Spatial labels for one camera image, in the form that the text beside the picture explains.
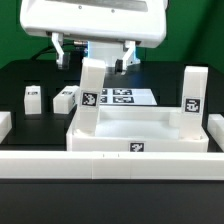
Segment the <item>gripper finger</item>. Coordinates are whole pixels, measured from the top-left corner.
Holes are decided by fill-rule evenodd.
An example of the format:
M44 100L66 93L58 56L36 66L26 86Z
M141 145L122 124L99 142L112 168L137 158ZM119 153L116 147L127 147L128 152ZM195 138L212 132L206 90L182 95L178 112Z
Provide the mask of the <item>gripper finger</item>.
M69 68L70 54L62 48L64 37L61 33L52 33L51 41L57 52L56 63L60 70Z
M128 61L134 55L135 42L125 41L123 44L123 56L121 59L117 59L115 63L115 72L124 75L127 71Z

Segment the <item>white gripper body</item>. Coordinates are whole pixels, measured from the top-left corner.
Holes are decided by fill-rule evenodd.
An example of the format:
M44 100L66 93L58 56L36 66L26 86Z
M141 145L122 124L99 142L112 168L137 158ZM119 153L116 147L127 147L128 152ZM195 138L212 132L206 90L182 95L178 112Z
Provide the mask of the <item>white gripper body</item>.
M167 0L22 0L20 23L33 36L155 48L166 36L166 9Z

